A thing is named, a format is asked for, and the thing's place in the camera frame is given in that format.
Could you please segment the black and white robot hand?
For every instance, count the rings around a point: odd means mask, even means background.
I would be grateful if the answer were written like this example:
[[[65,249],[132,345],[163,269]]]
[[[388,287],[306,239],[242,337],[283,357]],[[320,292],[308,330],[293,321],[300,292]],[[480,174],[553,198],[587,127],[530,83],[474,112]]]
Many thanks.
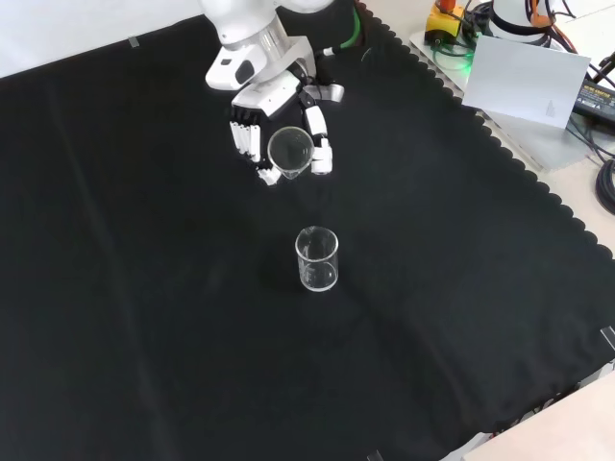
[[[321,84],[297,63],[273,80],[250,84],[232,100],[230,130],[239,154],[268,186],[308,170],[333,170],[333,150],[320,102],[339,103],[345,88]]]

